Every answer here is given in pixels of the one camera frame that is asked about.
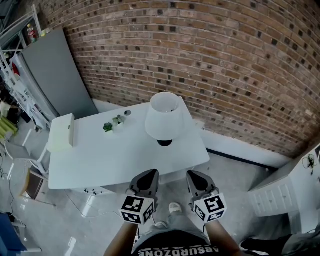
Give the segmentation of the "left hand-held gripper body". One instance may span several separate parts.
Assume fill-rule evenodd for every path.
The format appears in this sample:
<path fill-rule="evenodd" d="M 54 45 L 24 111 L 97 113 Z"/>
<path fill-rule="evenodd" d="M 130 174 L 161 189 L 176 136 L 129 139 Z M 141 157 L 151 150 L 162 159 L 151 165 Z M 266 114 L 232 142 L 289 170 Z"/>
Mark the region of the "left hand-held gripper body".
<path fill-rule="evenodd" d="M 126 198 L 119 209 L 127 223 L 144 225 L 156 211 L 159 171 L 150 169 L 134 177 L 126 190 Z"/>

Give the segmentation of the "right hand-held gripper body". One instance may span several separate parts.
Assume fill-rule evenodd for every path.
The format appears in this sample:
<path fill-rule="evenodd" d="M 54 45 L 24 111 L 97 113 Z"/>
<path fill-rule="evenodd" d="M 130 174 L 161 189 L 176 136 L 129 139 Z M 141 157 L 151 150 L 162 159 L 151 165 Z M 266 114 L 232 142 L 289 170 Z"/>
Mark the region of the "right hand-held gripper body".
<path fill-rule="evenodd" d="M 189 170 L 186 181 L 191 193 L 189 206 L 192 211 L 204 223 L 222 218 L 226 211 L 226 200 L 212 178 L 202 172 Z"/>

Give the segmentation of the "white table lamp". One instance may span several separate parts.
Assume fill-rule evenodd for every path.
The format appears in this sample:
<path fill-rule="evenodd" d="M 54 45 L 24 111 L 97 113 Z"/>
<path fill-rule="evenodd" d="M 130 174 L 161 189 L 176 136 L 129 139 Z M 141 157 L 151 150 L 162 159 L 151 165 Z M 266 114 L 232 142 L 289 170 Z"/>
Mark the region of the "white table lamp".
<path fill-rule="evenodd" d="M 146 133 L 162 147 L 172 144 L 184 126 L 180 98 L 170 92 L 155 94 L 150 102 L 145 119 Z"/>

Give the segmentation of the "person's left forearm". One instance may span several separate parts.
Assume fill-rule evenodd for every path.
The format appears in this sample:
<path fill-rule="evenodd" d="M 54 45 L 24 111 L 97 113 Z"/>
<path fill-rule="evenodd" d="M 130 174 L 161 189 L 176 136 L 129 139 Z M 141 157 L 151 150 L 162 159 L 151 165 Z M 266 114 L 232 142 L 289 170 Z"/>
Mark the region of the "person's left forearm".
<path fill-rule="evenodd" d="M 138 225 L 125 222 L 103 256 L 131 256 Z"/>

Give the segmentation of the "person's right forearm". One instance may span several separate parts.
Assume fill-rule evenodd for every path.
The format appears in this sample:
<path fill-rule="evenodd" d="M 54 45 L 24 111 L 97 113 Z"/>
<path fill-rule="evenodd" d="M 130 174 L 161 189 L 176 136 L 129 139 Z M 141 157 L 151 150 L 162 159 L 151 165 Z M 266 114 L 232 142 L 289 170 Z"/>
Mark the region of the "person's right forearm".
<path fill-rule="evenodd" d="M 218 247 L 221 255 L 247 256 L 218 220 L 206 223 L 205 229 L 211 245 Z"/>

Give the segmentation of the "person's grey shorts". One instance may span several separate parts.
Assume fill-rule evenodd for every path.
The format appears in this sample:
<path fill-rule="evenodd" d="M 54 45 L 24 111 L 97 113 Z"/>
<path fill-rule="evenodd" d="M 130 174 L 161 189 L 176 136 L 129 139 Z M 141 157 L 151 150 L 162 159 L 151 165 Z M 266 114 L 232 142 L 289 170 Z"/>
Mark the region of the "person's grey shorts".
<path fill-rule="evenodd" d="M 210 243 L 205 233 L 203 233 L 184 213 L 176 212 L 170 214 L 164 223 L 158 222 L 157 224 L 152 225 L 149 231 L 140 237 L 134 245 L 133 250 L 135 251 L 146 240 L 153 236 L 171 231 L 183 231 L 203 239 L 208 244 Z"/>

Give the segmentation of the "person's black printed shirt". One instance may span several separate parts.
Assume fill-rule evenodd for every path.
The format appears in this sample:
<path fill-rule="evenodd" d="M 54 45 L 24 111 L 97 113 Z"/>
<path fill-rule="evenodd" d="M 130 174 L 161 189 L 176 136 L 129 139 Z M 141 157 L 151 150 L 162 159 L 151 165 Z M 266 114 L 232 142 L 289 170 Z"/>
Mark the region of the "person's black printed shirt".
<path fill-rule="evenodd" d="M 156 234 L 132 252 L 131 256 L 218 256 L 220 250 L 193 234 L 174 230 Z"/>

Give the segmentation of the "dark green potted succulent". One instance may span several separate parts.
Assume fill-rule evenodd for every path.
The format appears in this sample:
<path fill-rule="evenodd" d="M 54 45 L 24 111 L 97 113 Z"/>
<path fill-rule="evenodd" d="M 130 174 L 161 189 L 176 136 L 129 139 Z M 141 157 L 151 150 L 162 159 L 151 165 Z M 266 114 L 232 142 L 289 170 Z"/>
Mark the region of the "dark green potted succulent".
<path fill-rule="evenodd" d="M 107 135 L 112 135 L 115 133 L 115 129 L 118 125 L 115 122 L 107 122 L 103 125 L 103 131 Z"/>

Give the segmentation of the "pale green potted plant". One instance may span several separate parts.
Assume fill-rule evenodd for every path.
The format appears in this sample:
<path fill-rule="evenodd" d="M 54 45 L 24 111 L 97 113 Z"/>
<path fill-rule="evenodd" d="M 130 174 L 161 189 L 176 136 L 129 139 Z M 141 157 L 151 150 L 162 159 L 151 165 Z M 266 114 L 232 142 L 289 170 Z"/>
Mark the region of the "pale green potted plant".
<path fill-rule="evenodd" d="M 114 131 L 116 127 L 122 125 L 126 120 L 126 117 L 122 115 L 117 115 L 116 117 L 112 118 L 112 130 Z"/>

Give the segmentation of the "white drawer cabinet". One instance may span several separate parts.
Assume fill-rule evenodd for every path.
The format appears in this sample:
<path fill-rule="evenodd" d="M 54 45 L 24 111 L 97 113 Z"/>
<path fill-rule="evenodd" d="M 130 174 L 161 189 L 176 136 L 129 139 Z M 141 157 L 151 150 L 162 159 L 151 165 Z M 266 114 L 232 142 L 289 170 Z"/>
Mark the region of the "white drawer cabinet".
<path fill-rule="evenodd" d="M 313 175 L 302 159 L 314 155 Z M 320 143 L 284 165 L 248 192 L 257 217 L 287 214 L 292 234 L 307 234 L 320 223 Z"/>

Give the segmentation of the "wiry green plant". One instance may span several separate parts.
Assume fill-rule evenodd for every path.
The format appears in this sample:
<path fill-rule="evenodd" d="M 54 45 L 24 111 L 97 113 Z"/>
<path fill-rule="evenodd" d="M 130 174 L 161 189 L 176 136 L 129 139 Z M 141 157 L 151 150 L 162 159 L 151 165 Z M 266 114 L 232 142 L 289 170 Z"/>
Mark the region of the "wiry green plant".
<path fill-rule="evenodd" d="M 315 156 L 313 154 L 309 154 L 307 157 L 302 159 L 302 166 L 305 169 L 310 169 L 310 175 L 314 174 L 314 167 L 316 166 L 315 163 Z"/>

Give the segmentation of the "white rectangular box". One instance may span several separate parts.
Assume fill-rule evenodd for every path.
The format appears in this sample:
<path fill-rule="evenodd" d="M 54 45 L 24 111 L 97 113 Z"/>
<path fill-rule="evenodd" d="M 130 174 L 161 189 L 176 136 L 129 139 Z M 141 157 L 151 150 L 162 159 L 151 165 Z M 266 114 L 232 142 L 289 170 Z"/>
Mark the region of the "white rectangular box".
<path fill-rule="evenodd" d="M 50 153 L 62 152 L 73 147 L 74 122 L 75 116 L 72 113 L 52 121 L 47 143 Z"/>

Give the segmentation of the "white chair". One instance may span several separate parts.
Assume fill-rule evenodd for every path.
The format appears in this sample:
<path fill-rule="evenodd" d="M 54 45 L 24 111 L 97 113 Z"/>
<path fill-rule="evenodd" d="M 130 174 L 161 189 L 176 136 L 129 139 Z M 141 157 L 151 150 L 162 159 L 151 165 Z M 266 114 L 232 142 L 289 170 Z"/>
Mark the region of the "white chair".
<path fill-rule="evenodd" d="M 29 161 L 42 174 L 49 173 L 50 152 L 48 151 L 49 132 L 30 129 L 22 144 L 6 142 L 4 147 L 12 160 Z"/>

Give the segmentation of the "green folded cushion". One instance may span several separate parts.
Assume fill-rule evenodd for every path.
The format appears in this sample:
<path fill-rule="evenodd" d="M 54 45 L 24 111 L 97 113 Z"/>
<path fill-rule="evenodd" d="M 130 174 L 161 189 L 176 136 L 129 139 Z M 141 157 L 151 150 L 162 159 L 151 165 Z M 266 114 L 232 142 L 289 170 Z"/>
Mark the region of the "green folded cushion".
<path fill-rule="evenodd" d="M 5 139 L 7 133 L 15 135 L 18 132 L 18 128 L 9 121 L 6 117 L 0 117 L 0 139 Z"/>

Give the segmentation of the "grey tall refrigerator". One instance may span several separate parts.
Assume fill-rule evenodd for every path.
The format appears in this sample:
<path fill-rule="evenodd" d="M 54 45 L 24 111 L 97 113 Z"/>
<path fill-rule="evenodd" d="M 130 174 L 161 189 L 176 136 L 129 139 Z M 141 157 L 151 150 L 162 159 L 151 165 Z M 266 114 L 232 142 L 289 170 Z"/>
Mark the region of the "grey tall refrigerator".
<path fill-rule="evenodd" d="M 30 44 L 13 63 L 36 109 L 48 121 L 68 114 L 75 119 L 98 114 L 62 28 Z"/>

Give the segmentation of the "white metal shelf rack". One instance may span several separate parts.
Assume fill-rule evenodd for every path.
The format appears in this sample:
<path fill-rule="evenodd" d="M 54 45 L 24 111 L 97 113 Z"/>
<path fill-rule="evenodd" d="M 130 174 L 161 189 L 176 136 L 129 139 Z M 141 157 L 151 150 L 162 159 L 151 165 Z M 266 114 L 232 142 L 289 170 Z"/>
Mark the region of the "white metal shelf rack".
<path fill-rule="evenodd" d="M 53 117 L 52 114 L 45 112 L 40 107 L 40 100 L 36 99 L 35 93 L 32 93 L 27 88 L 27 82 L 22 79 L 22 72 L 14 72 L 14 63 L 8 63 L 5 58 L 5 53 L 9 53 L 9 50 L 5 49 L 5 46 L 11 42 L 15 37 L 19 37 L 18 45 L 22 45 L 24 49 L 27 48 L 25 39 L 22 35 L 22 30 L 31 22 L 35 21 L 36 30 L 41 33 L 41 26 L 38 18 L 38 10 L 36 5 L 31 6 L 31 11 L 13 22 L 2 32 L 0 32 L 0 71 L 4 75 L 4 82 L 9 86 L 10 94 L 15 98 L 21 110 L 23 110 L 34 124 L 40 129 L 49 129 L 52 121 L 49 117 Z"/>

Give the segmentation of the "red label drink bottle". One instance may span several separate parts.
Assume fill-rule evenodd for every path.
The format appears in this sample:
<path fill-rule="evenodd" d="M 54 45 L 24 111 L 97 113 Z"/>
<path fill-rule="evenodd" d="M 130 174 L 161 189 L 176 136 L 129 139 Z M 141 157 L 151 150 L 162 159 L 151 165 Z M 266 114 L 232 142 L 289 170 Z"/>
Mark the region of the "red label drink bottle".
<path fill-rule="evenodd" d="M 35 43 L 37 41 L 36 31 L 30 23 L 27 25 L 27 33 L 31 43 Z"/>

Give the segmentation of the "wooden frame stool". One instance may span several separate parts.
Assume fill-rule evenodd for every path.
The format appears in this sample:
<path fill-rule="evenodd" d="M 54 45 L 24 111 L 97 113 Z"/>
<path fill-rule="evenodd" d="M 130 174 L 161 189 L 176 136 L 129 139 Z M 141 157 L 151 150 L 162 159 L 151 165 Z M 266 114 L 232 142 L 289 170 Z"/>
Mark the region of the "wooden frame stool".
<path fill-rule="evenodd" d="M 39 171 L 28 168 L 25 182 L 19 196 L 36 201 L 40 195 L 45 195 L 47 191 L 48 179 Z"/>

